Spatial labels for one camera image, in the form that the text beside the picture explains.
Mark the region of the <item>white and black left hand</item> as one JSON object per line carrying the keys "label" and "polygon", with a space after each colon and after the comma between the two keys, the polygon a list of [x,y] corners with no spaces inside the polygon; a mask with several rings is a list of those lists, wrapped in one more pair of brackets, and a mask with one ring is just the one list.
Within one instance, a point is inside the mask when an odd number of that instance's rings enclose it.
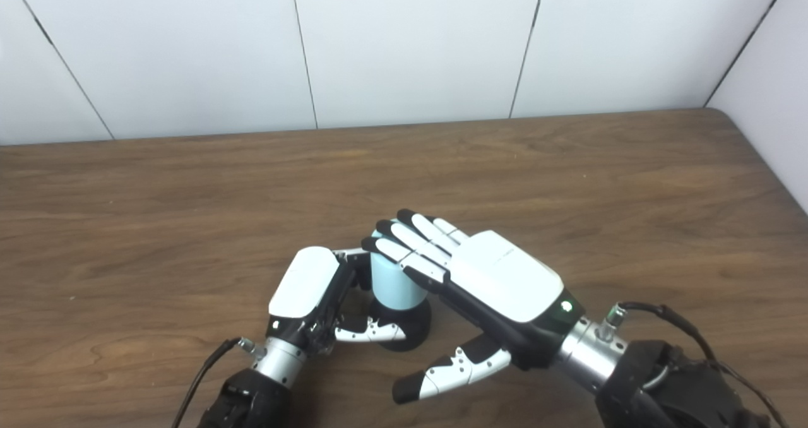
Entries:
{"label": "white and black left hand", "polygon": [[289,389],[307,359],[331,353],[336,342],[409,339],[401,323],[341,312],[352,289],[371,287],[370,261],[369,252],[361,249],[299,250],[268,304],[266,342],[263,353],[253,353],[254,370]]}

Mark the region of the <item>white and black right hand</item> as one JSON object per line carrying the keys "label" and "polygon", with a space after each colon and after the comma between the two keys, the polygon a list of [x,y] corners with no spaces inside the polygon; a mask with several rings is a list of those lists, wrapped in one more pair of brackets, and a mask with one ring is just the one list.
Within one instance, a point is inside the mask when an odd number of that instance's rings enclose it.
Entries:
{"label": "white and black right hand", "polygon": [[560,276],[493,230],[473,235],[402,209],[361,246],[384,256],[481,330],[423,371],[393,384],[403,405],[448,393],[507,368],[557,368],[590,393],[603,390],[627,343],[597,338],[598,324]]}

